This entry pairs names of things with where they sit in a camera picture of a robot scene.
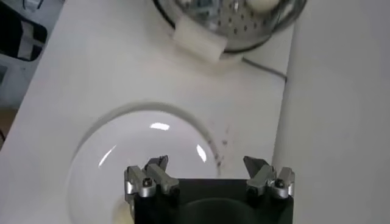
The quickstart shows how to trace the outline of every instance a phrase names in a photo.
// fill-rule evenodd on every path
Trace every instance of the white table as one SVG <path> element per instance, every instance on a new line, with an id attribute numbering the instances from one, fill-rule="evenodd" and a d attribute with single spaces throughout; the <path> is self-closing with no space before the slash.
<path id="1" fill-rule="evenodd" d="M 296 24 L 274 156 L 296 224 L 390 222 L 389 8 L 308 0 Z"/>
<path id="2" fill-rule="evenodd" d="M 224 156 L 223 177 L 247 177 L 244 155 L 271 162 L 285 81 L 182 52 L 150 3 L 65 3 L 0 152 L 0 223 L 70 223 L 64 186 L 78 146 L 135 104 L 196 117 Z"/>

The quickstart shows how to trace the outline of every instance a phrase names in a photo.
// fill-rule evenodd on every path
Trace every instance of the white ball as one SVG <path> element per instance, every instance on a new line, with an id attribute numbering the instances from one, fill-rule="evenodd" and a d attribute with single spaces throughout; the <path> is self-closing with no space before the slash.
<path id="1" fill-rule="evenodd" d="M 247 0 L 248 5 L 257 13 L 264 13 L 277 6 L 279 0 Z"/>

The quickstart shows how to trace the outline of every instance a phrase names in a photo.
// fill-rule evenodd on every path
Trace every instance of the white foam block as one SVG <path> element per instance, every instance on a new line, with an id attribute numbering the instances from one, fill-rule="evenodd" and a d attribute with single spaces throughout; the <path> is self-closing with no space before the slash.
<path id="1" fill-rule="evenodd" d="M 219 61 L 227 44 L 227 38 L 210 32 L 187 16 L 181 17 L 176 23 L 173 40 L 180 47 L 211 63 Z"/>

